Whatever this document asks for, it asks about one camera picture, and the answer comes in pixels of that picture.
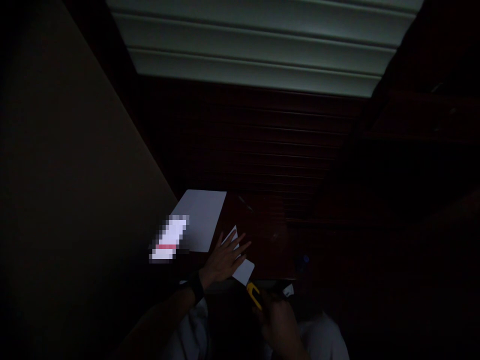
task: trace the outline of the wooden panel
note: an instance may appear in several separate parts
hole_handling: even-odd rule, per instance
[[[296,112],[209,106],[201,110],[201,118],[212,122],[253,125],[327,133],[349,133],[353,119]]]
[[[168,103],[171,99],[180,97],[188,99],[189,103],[203,102],[354,118],[362,112],[366,103],[365,99],[346,96],[327,96],[150,76],[141,76],[140,79],[144,91],[156,104]]]
[[[285,208],[292,208],[292,207],[306,207],[310,205],[310,199],[298,199],[298,198],[283,198],[283,206]]]
[[[184,162],[182,164],[183,173],[186,176],[194,174],[203,174],[210,172],[222,173],[243,173],[243,174],[265,174],[290,177],[307,177],[323,179],[328,170],[310,167],[262,165],[255,163],[241,162]]]
[[[212,181],[235,181],[235,182],[254,182],[265,184],[290,184],[290,185],[307,185],[316,187],[321,179],[315,177],[301,176],[284,176],[271,175],[261,173],[244,173],[244,172],[222,172],[222,171],[199,171],[197,173],[190,172],[189,177],[193,179],[212,180]]]
[[[168,153],[190,154],[193,149],[229,151],[247,154],[286,155],[321,159],[335,159],[338,148],[300,144],[277,143],[268,141],[249,141],[226,139],[221,137],[193,137],[171,134],[168,138],[159,138],[156,143]]]
[[[195,180],[187,179],[187,187],[189,189],[204,189],[204,190],[256,190],[267,192],[286,192],[286,193],[303,193],[313,194],[316,186],[308,185],[292,185],[282,183],[262,183],[262,182],[245,182],[245,181],[212,181],[212,180]]]
[[[338,133],[325,133],[308,130],[282,129],[265,126],[250,126],[206,122],[198,120],[169,119],[163,124],[166,127],[162,133],[171,137],[181,134],[186,140],[200,140],[204,137],[217,137],[237,140],[269,141],[276,143],[315,145],[339,148],[346,136]]]
[[[318,157],[270,155],[249,152],[220,151],[210,149],[180,148],[170,154],[174,162],[192,167],[210,168],[211,164],[250,164],[254,166],[300,167],[315,169],[319,173],[330,168],[332,160]]]

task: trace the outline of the black wristband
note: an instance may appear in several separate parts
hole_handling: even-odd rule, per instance
[[[204,298],[204,287],[200,281],[200,274],[198,271],[195,271],[190,275],[188,278],[188,286],[191,287],[195,294],[195,305],[197,305],[200,300]]]

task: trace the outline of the wooden ceiling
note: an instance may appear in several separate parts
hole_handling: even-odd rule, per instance
[[[65,4],[178,197],[270,192],[308,219],[361,142],[477,147],[478,93],[459,90],[476,89],[469,1],[425,1],[370,99],[139,76],[105,3]]]

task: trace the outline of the white paper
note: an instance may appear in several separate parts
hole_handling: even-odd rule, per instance
[[[209,252],[226,195],[226,191],[189,189],[173,209],[172,215],[189,216],[187,232],[190,251]]]
[[[245,261],[242,262],[238,269],[233,273],[233,277],[239,282],[241,282],[243,285],[247,286],[254,267],[255,264],[253,262],[245,259]]]
[[[235,225],[235,226],[233,227],[233,229],[228,233],[228,235],[223,239],[223,241],[221,242],[222,245],[224,244],[225,241],[227,241],[227,239],[229,238],[230,234],[233,233],[234,230],[237,230],[237,225]],[[230,241],[230,242],[232,242],[233,240],[235,240],[235,239],[238,238],[238,237],[239,237],[239,232],[237,231],[237,232],[235,233],[235,235],[233,235],[233,237],[231,238],[231,241]],[[240,245],[237,244],[233,250],[237,250],[239,247],[240,247]]]
[[[237,225],[233,227],[233,229],[228,233],[228,235],[223,239],[221,242],[222,244],[229,238],[230,234],[234,231],[237,230]],[[235,235],[231,238],[231,241],[234,241],[236,238],[239,237],[239,232],[237,231]],[[237,244],[234,248],[237,249],[240,247],[240,244]],[[244,262],[238,267],[238,269],[233,273],[233,277],[237,279],[239,282],[241,282],[243,285],[247,286],[247,283],[249,282],[250,276],[252,275],[252,271],[254,270],[255,264],[247,259],[244,260]]]

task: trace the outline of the person's right hand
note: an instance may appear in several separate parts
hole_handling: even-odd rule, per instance
[[[261,325],[261,334],[270,347],[284,360],[310,359],[305,350],[294,311],[288,302],[279,300],[260,291],[263,298],[263,311],[257,307],[253,312]]]

